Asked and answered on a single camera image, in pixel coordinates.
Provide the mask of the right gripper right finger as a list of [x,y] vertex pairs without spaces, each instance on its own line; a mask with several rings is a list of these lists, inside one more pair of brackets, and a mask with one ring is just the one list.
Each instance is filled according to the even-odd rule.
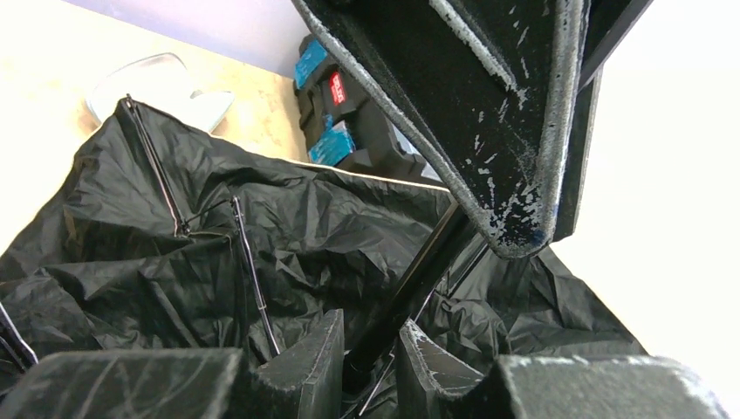
[[403,418],[726,418],[690,369],[661,357],[496,357],[481,373],[413,321],[395,349]]

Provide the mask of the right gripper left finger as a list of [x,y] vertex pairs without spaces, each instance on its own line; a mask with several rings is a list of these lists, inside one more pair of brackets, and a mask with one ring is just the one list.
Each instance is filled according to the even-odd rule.
[[66,352],[32,367],[3,418],[337,418],[344,313],[252,368],[236,348]]

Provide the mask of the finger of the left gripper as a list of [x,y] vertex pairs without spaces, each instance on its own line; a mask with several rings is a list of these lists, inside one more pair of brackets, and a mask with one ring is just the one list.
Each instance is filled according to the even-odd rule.
[[556,236],[587,1],[297,1],[502,258]]

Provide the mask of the black plastic toolbox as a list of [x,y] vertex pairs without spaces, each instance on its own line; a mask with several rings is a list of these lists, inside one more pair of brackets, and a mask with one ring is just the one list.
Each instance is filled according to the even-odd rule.
[[440,176],[312,34],[298,48],[293,92],[309,161],[442,187]]

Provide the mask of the beige umbrella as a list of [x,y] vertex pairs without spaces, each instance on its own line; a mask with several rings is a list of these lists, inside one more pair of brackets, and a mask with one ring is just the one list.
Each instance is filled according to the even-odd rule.
[[250,241],[284,351],[331,310],[352,348],[452,202],[443,189],[248,153],[124,100],[1,256],[1,320],[42,359],[270,354],[239,257]]

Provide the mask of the grey umbrella case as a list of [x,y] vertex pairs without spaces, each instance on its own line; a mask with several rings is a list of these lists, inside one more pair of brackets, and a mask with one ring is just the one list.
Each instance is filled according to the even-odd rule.
[[93,118],[102,123],[127,95],[208,133],[223,120],[236,99],[231,91],[199,90],[188,68],[172,52],[141,58],[111,72],[86,95],[85,104]]

